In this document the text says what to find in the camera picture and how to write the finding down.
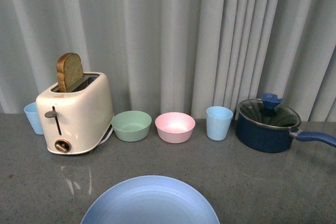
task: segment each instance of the plastic cup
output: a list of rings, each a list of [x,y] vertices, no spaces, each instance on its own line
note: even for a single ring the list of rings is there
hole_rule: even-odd
[[[33,127],[33,130],[38,135],[43,135],[43,129],[41,126],[40,118],[37,114],[37,108],[36,108],[36,102],[33,102],[31,104],[28,104],[23,109],[26,113],[26,116]]]
[[[206,110],[206,134],[216,141],[224,140],[229,129],[233,112],[221,106],[209,107]]]

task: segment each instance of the bread slice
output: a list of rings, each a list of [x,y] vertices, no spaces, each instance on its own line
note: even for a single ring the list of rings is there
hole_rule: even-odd
[[[71,92],[83,77],[83,67],[78,54],[69,52],[58,59],[57,80],[60,92]]]

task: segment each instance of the saucepan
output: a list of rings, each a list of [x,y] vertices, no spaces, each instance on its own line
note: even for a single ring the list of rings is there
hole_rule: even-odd
[[[248,147],[266,153],[290,149],[293,138],[302,142],[320,141],[336,147],[336,137],[300,130],[299,114],[281,104],[282,101],[271,93],[263,94],[261,99],[242,101],[237,107],[236,134],[239,140]]]

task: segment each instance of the cream toaster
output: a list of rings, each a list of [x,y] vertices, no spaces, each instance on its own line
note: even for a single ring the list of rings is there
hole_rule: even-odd
[[[84,72],[84,78],[67,93],[58,83],[36,98],[47,148],[62,155],[89,152],[112,131],[114,116],[107,76]]]

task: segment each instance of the blue plate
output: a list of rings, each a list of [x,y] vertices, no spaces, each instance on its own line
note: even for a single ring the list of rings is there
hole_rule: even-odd
[[[81,224],[219,224],[209,202],[190,185],[164,176],[125,180],[103,193]]]

